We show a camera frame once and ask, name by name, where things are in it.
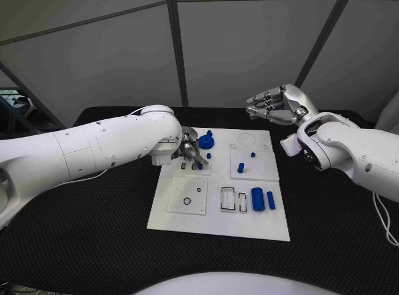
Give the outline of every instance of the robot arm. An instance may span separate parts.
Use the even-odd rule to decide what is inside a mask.
[[[275,107],[274,98],[284,102]],[[343,116],[320,113],[304,92],[290,84],[246,102],[254,104],[246,108],[252,119],[300,126],[297,133],[281,140],[288,156],[303,152],[318,170],[341,169],[354,183],[399,202],[399,135],[360,129]]]
[[[148,106],[141,116],[122,116],[42,135],[0,141],[0,229],[29,201],[48,189],[145,155],[153,165],[199,154],[197,133],[182,127],[166,106]]]

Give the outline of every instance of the black table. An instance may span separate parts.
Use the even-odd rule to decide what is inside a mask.
[[[85,124],[135,108],[91,108]],[[291,242],[147,230],[160,167],[150,157],[98,179],[43,193],[0,238],[0,280],[71,294],[128,294],[169,278],[210,271],[291,278],[341,294],[399,294],[399,249],[386,241],[372,193],[344,173],[290,158],[295,132],[243,109],[174,108],[183,125],[269,130]],[[352,111],[336,111],[360,126]],[[399,204],[385,201],[399,239]]]

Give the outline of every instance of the white board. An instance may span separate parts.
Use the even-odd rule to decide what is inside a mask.
[[[212,158],[207,159],[212,165],[210,175],[209,170],[206,173],[197,173],[196,170],[180,169],[182,164],[186,162],[183,158],[173,160],[173,163],[161,167],[160,181],[157,184],[157,191],[154,194],[153,209],[150,212],[148,229],[170,230],[177,232],[192,232],[199,234],[228,235],[233,237],[259,238],[265,240],[290,241],[288,222],[285,220],[284,200],[281,195],[281,186],[278,183],[278,169],[275,156],[272,151],[272,141],[268,131],[259,130],[236,130],[236,129],[218,129],[218,128],[194,128],[199,136],[206,134],[207,130],[212,130],[212,137],[215,139],[215,146],[209,150],[200,150],[200,154],[206,157],[206,154],[212,154]],[[239,165],[238,161],[249,163],[251,153],[258,154],[258,159],[267,155],[269,160],[262,161],[265,165],[259,166],[259,174],[268,171],[271,175],[271,181],[268,179],[256,180],[256,175],[252,173],[254,165],[248,164],[249,172],[241,176],[241,179],[232,179],[230,166]],[[194,186],[186,188],[186,196],[171,193],[174,179],[193,178],[186,183],[194,183]],[[184,200],[189,194],[197,190],[197,185],[202,181],[206,182],[206,211],[205,214],[196,210],[187,209],[189,214],[169,211],[169,205],[174,202],[174,199]],[[222,211],[222,187],[235,188],[236,200],[239,199],[239,193],[246,194],[246,208],[248,212],[239,212],[239,206],[236,206],[236,212],[228,213]],[[265,211],[256,212],[252,210],[251,189],[261,187],[264,190],[265,198]],[[269,204],[267,199],[267,191],[272,191],[274,202],[277,205],[275,210],[269,210]]]

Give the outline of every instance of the small blue part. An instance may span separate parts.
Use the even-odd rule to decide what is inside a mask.
[[[203,135],[199,138],[199,148],[202,149],[210,149],[215,146],[215,139],[210,135]]]
[[[238,172],[239,173],[243,173],[243,168],[245,168],[245,163],[241,163],[239,164],[239,168],[238,168]]]
[[[269,209],[275,210],[277,209],[277,204],[274,203],[272,192],[267,192],[267,196],[268,196]]]
[[[255,187],[251,190],[252,192],[252,207],[254,211],[264,211],[265,204],[264,204],[264,191],[261,187]]]

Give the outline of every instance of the robotic hand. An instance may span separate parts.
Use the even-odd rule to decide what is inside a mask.
[[[153,165],[199,154],[197,132],[182,127],[173,110],[148,106],[140,116],[101,120],[42,135],[0,141],[0,229],[29,201],[48,189],[145,155]]]
[[[318,170],[337,168],[353,182],[399,202],[399,135],[360,129],[343,116],[320,113],[305,93],[291,84],[246,100],[252,119],[279,125],[297,124],[298,131],[281,145],[288,156],[304,151]]]

